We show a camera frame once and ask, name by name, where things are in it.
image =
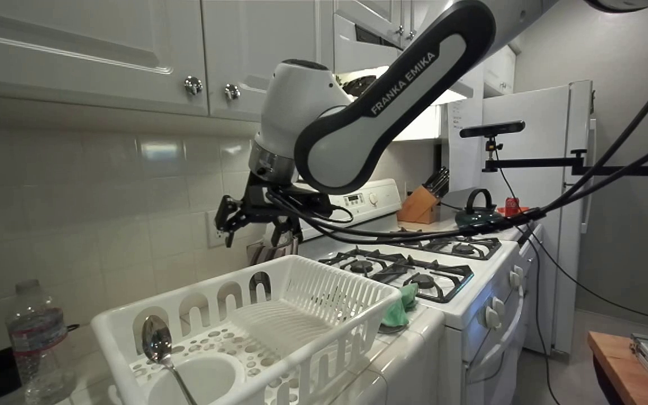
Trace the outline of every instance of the plastic bottle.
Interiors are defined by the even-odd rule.
[[[7,330],[27,405],[59,402],[75,387],[68,369],[68,326],[63,311],[42,295],[35,280],[16,283]]]

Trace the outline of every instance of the floor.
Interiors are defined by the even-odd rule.
[[[573,324],[573,353],[569,357],[552,357],[552,390],[561,405],[605,405],[588,347],[588,330],[605,330],[630,335],[648,333],[645,321],[612,317],[579,308]],[[544,357],[525,352],[519,357],[517,392],[512,405],[556,405],[544,380]]]

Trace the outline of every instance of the burner grate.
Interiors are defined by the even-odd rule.
[[[457,293],[464,288],[464,283],[473,276],[473,271],[467,266],[443,266],[439,261],[419,261],[404,255],[384,255],[381,250],[360,250],[360,248],[337,253],[330,259],[322,259],[322,263],[365,275],[381,283],[393,283],[411,273],[403,281],[403,286],[417,283],[419,298],[439,303],[452,301]],[[443,280],[452,283],[452,288],[443,291],[439,286]]]
[[[403,244],[398,235],[377,236],[377,241],[389,244],[389,245],[411,248],[411,250],[475,259],[475,261],[489,261],[502,248],[500,238],[443,236],[443,238]]]

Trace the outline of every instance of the white dish rack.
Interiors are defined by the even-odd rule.
[[[142,324],[162,317],[170,363],[197,402],[317,402],[367,365],[401,293],[303,256],[284,256],[155,295],[93,319],[124,402],[187,402],[142,353]]]

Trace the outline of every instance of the cabinet handle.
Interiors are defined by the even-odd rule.
[[[225,100],[232,103],[236,100],[240,100],[240,91],[236,84],[225,84]]]
[[[203,92],[203,82],[197,79],[197,77],[187,77],[184,79],[184,91],[192,95],[192,97],[195,97],[195,95],[201,95]]]

